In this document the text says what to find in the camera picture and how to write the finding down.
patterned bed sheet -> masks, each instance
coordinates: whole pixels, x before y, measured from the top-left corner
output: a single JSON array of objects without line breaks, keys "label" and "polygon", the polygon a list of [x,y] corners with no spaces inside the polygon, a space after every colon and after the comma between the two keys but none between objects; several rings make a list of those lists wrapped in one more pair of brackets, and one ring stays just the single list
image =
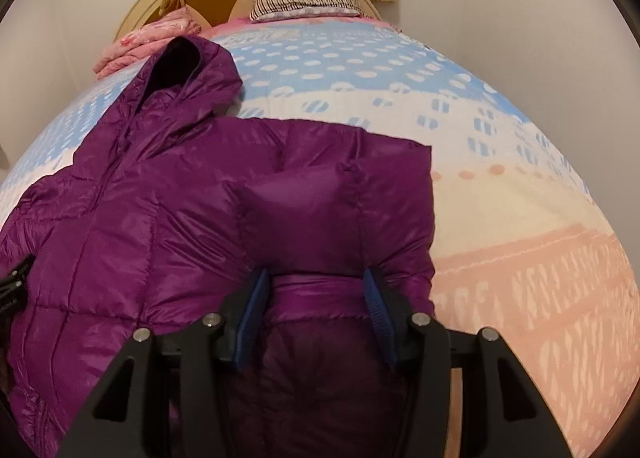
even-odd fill
[{"label": "patterned bed sheet", "polygon": [[[603,440],[640,376],[640,298],[588,188],[487,83],[381,22],[233,22],[206,36],[244,80],[239,117],[359,126],[433,146],[433,300],[447,326],[495,326],[526,366],[576,458]],[[140,69],[79,96],[0,187],[0,225],[35,180],[72,162]]]}]

white wall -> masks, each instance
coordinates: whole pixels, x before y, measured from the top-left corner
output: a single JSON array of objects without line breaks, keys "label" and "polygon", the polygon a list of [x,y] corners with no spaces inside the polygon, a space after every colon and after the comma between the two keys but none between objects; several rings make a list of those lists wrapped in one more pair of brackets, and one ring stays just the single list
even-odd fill
[{"label": "white wall", "polygon": [[136,1],[15,0],[0,22],[0,181],[94,82],[91,67]]},{"label": "white wall", "polygon": [[613,1],[399,0],[383,13],[546,133],[640,273],[640,48]]}]

silver screw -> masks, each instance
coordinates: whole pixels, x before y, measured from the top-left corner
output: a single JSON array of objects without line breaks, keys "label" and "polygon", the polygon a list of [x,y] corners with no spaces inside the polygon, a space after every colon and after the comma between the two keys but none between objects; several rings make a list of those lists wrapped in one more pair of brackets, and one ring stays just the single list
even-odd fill
[{"label": "silver screw", "polygon": [[135,332],[133,332],[133,339],[142,343],[151,337],[151,330],[148,328],[138,328]]},{"label": "silver screw", "polygon": [[487,327],[482,328],[482,337],[484,337],[488,341],[493,342],[500,339],[500,334],[498,334],[498,332],[494,328]]},{"label": "silver screw", "polygon": [[219,313],[208,313],[202,318],[202,323],[209,328],[218,326],[222,323],[222,316]]},{"label": "silver screw", "polygon": [[424,312],[416,312],[411,316],[411,322],[415,326],[427,326],[431,322],[431,317]]}]

pink blanket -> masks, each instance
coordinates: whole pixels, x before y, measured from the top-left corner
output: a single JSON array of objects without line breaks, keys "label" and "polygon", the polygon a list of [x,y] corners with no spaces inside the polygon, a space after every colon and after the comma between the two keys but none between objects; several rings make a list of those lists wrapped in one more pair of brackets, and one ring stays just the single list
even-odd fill
[{"label": "pink blanket", "polygon": [[201,30],[187,8],[178,9],[157,22],[129,32],[105,48],[94,65],[94,72],[100,80],[147,58],[177,36],[195,35]]}]

purple jacket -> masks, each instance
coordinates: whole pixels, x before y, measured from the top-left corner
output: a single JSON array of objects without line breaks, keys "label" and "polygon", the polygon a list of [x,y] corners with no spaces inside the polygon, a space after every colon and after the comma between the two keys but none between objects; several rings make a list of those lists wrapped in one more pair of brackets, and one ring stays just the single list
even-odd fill
[{"label": "purple jacket", "polygon": [[8,360],[38,456],[55,455],[137,327],[191,324],[256,266],[274,291],[252,364],[225,384],[238,456],[390,455],[405,389],[380,357],[361,277],[380,266],[433,313],[431,150],[225,117],[241,86],[220,45],[174,40],[0,232],[0,275],[36,255]]}]

